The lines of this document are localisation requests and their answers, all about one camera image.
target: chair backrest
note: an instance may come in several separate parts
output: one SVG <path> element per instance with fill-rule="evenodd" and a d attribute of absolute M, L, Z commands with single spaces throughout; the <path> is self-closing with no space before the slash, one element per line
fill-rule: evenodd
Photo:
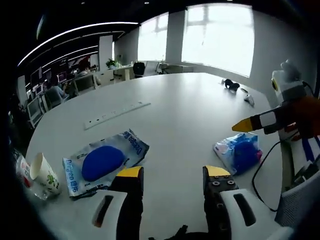
<path fill-rule="evenodd" d="M 37 123 L 40 121 L 41 117 L 43 116 L 43 112 L 41 110 L 39 97 L 36 97 L 32 100 L 27 106 L 27 111 L 30 118 L 30 123 L 33 128 L 36 127 Z"/>
<path fill-rule="evenodd" d="M 320 197 L 320 171 L 280 196 L 275 221 L 284 227 L 296 227 Z"/>
<path fill-rule="evenodd" d="M 157 69 L 159 66 L 159 61 L 147 61 L 145 65 L 145 74 L 147 75 L 155 75 L 157 74 Z"/>
<path fill-rule="evenodd" d="M 45 94 L 48 97 L 48 99 L 51 102 L 53 107 L 56 105 L 59 105 L 63 102 L 63 99 L 62 99 L 60 93 L 58 92 L 58 89 L 55 86 L 48 89 L 45 92 Z"/>
<path fill-rule="evenodd" d="M 73 82 L 75 84 L 75 89 L 77 89 L 78 92 L 95 86 L 94 75 L 92 73 L 77 77 Z"/>
<path fill-rule="evenodd" d="M 142 76 L 145 73 L 145 64 L 143 62 L 135 62 L 133 64 L 134 75 Z"/>

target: small white object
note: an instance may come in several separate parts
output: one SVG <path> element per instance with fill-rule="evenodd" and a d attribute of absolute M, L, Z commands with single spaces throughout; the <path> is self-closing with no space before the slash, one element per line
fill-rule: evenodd
<path fill-rule="evenodd" d="M 119 110 L 113 110 L 111 112 L 107 112 L 107 113 L 104 113 L 100 116 L 97 116 L 89 121 L 86 121 L 84 123 L 84 130 L 87 130 L 89 128 L 92 128 L 98 124 L 101 124 L 105 121 L 108 121 L 110 119 L 113 119 L 115 117 L 118 117 L 122 114 L 126 114 L 128 112 L 131 112 L 133 110 L 136 110 L 136 109 L 140 109 L 142 107 L 145 107 L 145 106 L 148 106 L 150 105 L 151 103 L 148 102 L 148 103 L 143 103 L 141 101 L 138 101 L 137 103 L 135 104 L 131 104 L 130 106 L 127 106 L 127 107 L 124 107 L 123 109 L 119 109 Z"/>
<path fill-rule="evenodd" d="M 245 100 L 246 102 L 248 102 L 252 107 L 255 106 L 254 98 L 253 98 L 250 94 L 247 94 L 247 95 L 244 97 L 244 100 Z"/>
<path fill-rule="evenodd" d="M 30 178 L 39 183 L 48 192 L 52 194 L 60 193 L 58 177 L 42 152 L 39 152 L 31 163 Z"/>
<path fill-rule="evenodd" d="M 43 91 L 44 91 L 44 85 L 43 85 L 43 84 L 40 84 L 39 86 L 37 86 L 37 87 L 35 88 L 34 91 L 35 91 L 35 95 L 36 95 L 36 96 L 42 94 Z"/>

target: gray chair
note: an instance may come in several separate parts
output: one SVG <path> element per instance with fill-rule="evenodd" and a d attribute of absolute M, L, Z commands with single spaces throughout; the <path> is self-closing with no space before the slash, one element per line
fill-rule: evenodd
<path fill-rule="evenodd" d="M 158 74 L 159 61 L 147 61 L 144 70 L 144 77 Z"/>
<path fill-rule="evenodd" d="M 75 92 L 77 95 L 80 95 L 84 90 L 93 90 L 96 86 L 94 75 L 92 73 L 77 77 L 72 82 L 74 84 Z"/>
<path fill-rule="evenodd" d="M 39 97 L 36 97 L 34 100 L 32 100 L 27 106 L 26 106 L 30 123 L 32 128 L 36 128 L 38 122 L 43 117 L 44 113 L 40 106 L 40 99 Z"/>
<path fill-rule="evenodd" d="M 280 196 L 275 221 L 284 227 L 296 227 L 320 197 L 320 171 Z"/>
<path fill-rule="evenodd" d="M 64 103 L 69 99 L 69 95 L 66 95 L 66 97 L 61 97 L 59 92 L 55 87 L 50 88 L 45 92 L 47 98 L 49 99 L 52 108 Z"/>

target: black ceiling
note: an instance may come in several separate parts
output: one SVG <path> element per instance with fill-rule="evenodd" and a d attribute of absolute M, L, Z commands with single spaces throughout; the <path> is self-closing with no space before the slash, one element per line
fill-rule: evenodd
<path fill-rule="evenodd" d="M 17 66 L 20 60 L 39 44 L 70 29 L 105 22 L 142 23 L 165 12 L 180 11 L 186 6 L 212 2 L 225 3 L 226 1 L 50 0 L 17 3 L 19 6 L 14 9 L 14 17 L 11 20 L 12 39 L 17 41 L 14 48 L 13 63 Z M 251 5 L 257 11 L 275 16 L 298 28 L 311 31 L 317 29 L 316 20 L 319 20 L 319 16 L 316 10 L 311 7 L 312 0 L 233 0 L 233 3 Z M 37 38 L 37 28 L 41 19 L 43 19 L 43 22 Z M 18 67 L 17 73 L 21 74 L 27 69 L 33 71 L 65 54 L 98 45 L 99 36 L 102 35 L 112 34 L 115 41 L 123 32 L 128 33 L 136 27 L 137 25 L 104 25 L 67 33 L 32 53 Z"/>

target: person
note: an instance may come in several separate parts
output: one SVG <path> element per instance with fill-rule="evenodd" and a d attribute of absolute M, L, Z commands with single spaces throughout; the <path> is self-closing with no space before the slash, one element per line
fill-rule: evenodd
<path fill-rule="evenodd" d="M 50 79 L 50 81 L 47 83 L 47 89 L 50 90 L 50 89 L 54 89 L 56 92 L 59 93 L 59 95 L 64 99 L 66 98 L 68 95 L 66 94 L 66 88 L 67 88 L 67 85 L 65 84 L 63 86 L 63 89 L 61 89 L 59 86 L 58 86 L 58 78 L 57 76 L 53 75 L 52 78 Z"/>
<path fill-rule="evenodd" d="M 85 75 L 88 75 L 90 73 L 90 64 L 88 62 L 88 60 L 85 58 L 85 59 L 82 59 L 80 62 L 79 62 L 79 73 L 78 75 L 76 76 L 75 80 L 77 80 L 77 78 L 80 78 L 80 77 L 83 77 Z M 93 73 L 91 73 L 95 79 L 95 82 L 97 85 L 101 85 L 101 81 L 100 79 Z"/>

